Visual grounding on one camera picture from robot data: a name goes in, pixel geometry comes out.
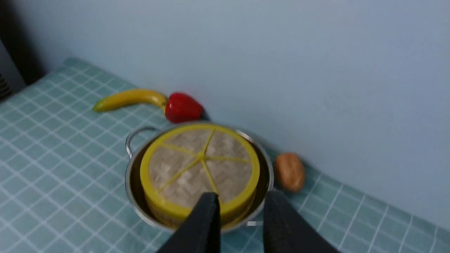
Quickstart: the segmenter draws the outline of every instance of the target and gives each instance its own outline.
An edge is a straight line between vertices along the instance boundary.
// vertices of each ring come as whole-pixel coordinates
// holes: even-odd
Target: pot rim
[[[148,146],[148,144],[150,144],[151,142],[155,141],[155,139],[157,139],[159,136],[161,136],[162,134],[166,133],[167,131],[170,131],[172,129],[178,128],[180,126],[184,126],[184,125],[190,125],[190,124],[198,124],[198,123],[209,123],[209,124],[216,124],[210,121],[193,121],[193,122],[186,122],[186,123],[182,123],[182,124],[177,124],[171,127],[166,127],[163,130],[159,130],[155,127],[152,126],[147,126],[147,127],[142,127],[139,128],[133,132],[131,132],[127,138],[126,138],[126,151],[128,153],[128,155],[130,156],[130,160],[128,162],[127,168],[126,168],[126,173],[125,173],[125,189],[126,189],[126,194],[128,196],[128,199],[130,200],[130,202],[133,204],[133,208],[135,210],[135,212],[138,214],[138,216],[143,219],[146,223],[148,223],[151,226],[157,227],[159,229],[162,229],[164,231],[167,232],[174,232],[175,229],[171,228],[171,227],[167,227],[161,223],[159,223],[158,221],[156,221],[155,219],[153,219],[152,217],[150,217],[149,215],[147,215],[142,209],[141,207],[137,204],[137,201],[135,200],[132,192],[131,192],[131,186],[130,186],[130,176],[131,176],[131,169],[133,167],[133,164],[135,163],[135,158],[136,156],[134,154],[139,154],[140,152],[143,151],[143,149],[145,147]],[[255,145],[259,151],[261,152],[261,154],[264,157],[265,161],[260,161],[261,162],[265,162],[267,165],[267,169],[269,170],[269,185],[267,187],[267,191],[273,190],[274,188],[274,169],[272,166],[272,162],[270,161],[269,156],[267,155],[266,151],[262,148],[262,146],[258,143],[258,141],[256,141],[254,138],[252,138],[251,136],[245,134],[244,132],[233,128],[233,127],[229,127],[226,125],[221,125],[221,124],[216,124],[218,126],[222,126],[222,127],[226,127],[229,128],[230,130],[236,132],[238,135],[242,136],[243,138],[245,138],[247,141],[249,141],[250,143],[252,143],[253,145]],[[141,131],[144,130],[152,130],[152,131],[156,131],[158,132],[153,138],[151,138],[150,140],[148,140],[145,144],[141,145],[135,152],[133,152],[131,150],[130,147],[130,142],[131,139],[133,138],[133,136],[135,136],[136,134],[138,134]],[[261,201],[261,203],[258,205],[258,207],[249,215],[247,215],[243,220],[241,220],[240,222],[234,224],[233,226],[221,229],[221,233],[228,233],[231,231],[234,231],[242,226],[247,226],[248,222],[251,222],[251,224],[254,224],[255,222],[253,221],[253,218],[255,218],[259,213],[261,213],[262,209],[264,208],[264,202],[265,199]]]

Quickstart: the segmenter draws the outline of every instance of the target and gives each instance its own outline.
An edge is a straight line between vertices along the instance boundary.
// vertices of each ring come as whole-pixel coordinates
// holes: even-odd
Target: pot handle
[[[161,130],[153,127],[153,126],[144,126],[141,127],[139,129],[134,130],[132,133],[130,133],[125,140],[125,148],[126,148],[126,152],[128,153],[128,155],[131,157],[133,157],[133,151],[131,150],[131,139],[133,139],[133,137],[137,134],[139,134],[142,131],[157,131],[160,132]]]

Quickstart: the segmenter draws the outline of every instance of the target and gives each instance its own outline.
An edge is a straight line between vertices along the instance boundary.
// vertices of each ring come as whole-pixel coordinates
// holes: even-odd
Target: checkered tablecloth
[[[134,213],[124,188],[125,137],[170,125],[150,105],[95,113],[133,85],[85,62],[64,66],[0,103],[0,252],[146,253],[170,236]],[[153,136],[142,133],[132,145]],[[450,252],[450,233],[308,168],[288,195],[343,252]],[[261,227],[222,237],[222,252],[262,252]]]

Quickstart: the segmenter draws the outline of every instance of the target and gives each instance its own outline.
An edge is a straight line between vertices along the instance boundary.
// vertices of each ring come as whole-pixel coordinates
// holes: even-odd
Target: toy fruit
[[[172,93],[168,100],[163,94],[146,89],[126,90],[108,96],[97,102],[92,109],[96,112],[105,112],[139,103],[160,107],[172,123],[199,120],[203,114],[203,106],[185,93]]]
[[[191,96],[175,92],[169,97],[164,115],[172,123],[199,120],[203,114],[203,106]]]
[[[164,109],[167,98],[154,90],[126,90],[100,100],[95,104],[93,110],[96,112],[104,112],[138,103],[154,104]]]
[[[282,153],[274,163],[275,179],[288,191],[300,191],[305,184],[305,167],[295,153]]]

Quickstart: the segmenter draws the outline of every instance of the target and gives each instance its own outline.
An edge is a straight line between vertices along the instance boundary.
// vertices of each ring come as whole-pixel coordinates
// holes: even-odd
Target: yellow plastic rim
[[[260,173],[259,160],[258,160],[258,156],[257,156],[254,148],[247,140],[245,140],[242,136],[238,135],[234,131],[232,131],[226,127],[209,124],[209,123],[191,124],[191,125],[185,125],[185,126],[181,126],[181,127],[172,129],[172,130],[168,131],[167,133],[158,137],[148,147],[147,151],[144,154],[144,157],[142,158],[141,167],[140,167],[140,178],[141,178],[142,187],[144,189],[144,192],[147,195],[147,197],[152,201],[152,204],[154,204],[157,208],[161,209],[162,211],[164,211],[168,214],[171,214],[173,216],[176,216],[179,219],[185,219],[190,214],[192,209],[177,205],[170,201],[166,201],[164,198],[161,197],[160,194],[158,194],[158,190],[156,190],[150,182],[149,164],[150,164],[150,160],[151,160],[152,155],[155,152],[156,148],[158,148],[160,146],[167,147],[167,145],[164,144],[164,142],[167,139],[169,139],[170,137],[175,136],[177,134],[183,133],[184,131],[199,130],[199,129],[211,130],[211,135],[210,135],[209,140],[211,139],[212,133],[214,131],[221,131],[223,133],[233,136],[245,148],[245,150],[248,152],[249,157],[250,157],[250,161],[246,161],[252,165],[252,175],[250,176],[250,180],[248,181],[248,184],[244,188],[244,190],[238,196],[236,196],[236,198],[234,198],[227,204],[224,204],[224,205],[221,204],[221,206],[220,206],[220,215],[221,216],[226,215],[227,213],[235,210],[238,207],[241,207],[247,201],[251,200],[251,198],[253,197],[253,193],[256,189],[256,185],[258,184],[258,180],[259,180],[259,173]],[[206,148],[209,144],[209,140],[205,144],[203,153],[206,151]],[[216,187],[214,184],[214,180],[212,179],[211,174],[209,173],[209,170],[206,167],[206,163],[205,163],[205,159],[208,160],[209,157],[206,157],[206,156],[201,157],[198,154],[193,154],[193,153],[191,153],[191,154],[193,156],[197,156],[198,159],[195,160],[196,162],[201,162],[203,164],[203,168],[206,170],[206,174],[210,180],[210,183],[211,183],[213,189],[215,190],[215,192],[217,193],[217,190],[216,190]],[[181,171],[183,171],[183,173],[186,170],[189,170],[189,168],[181,169]]]

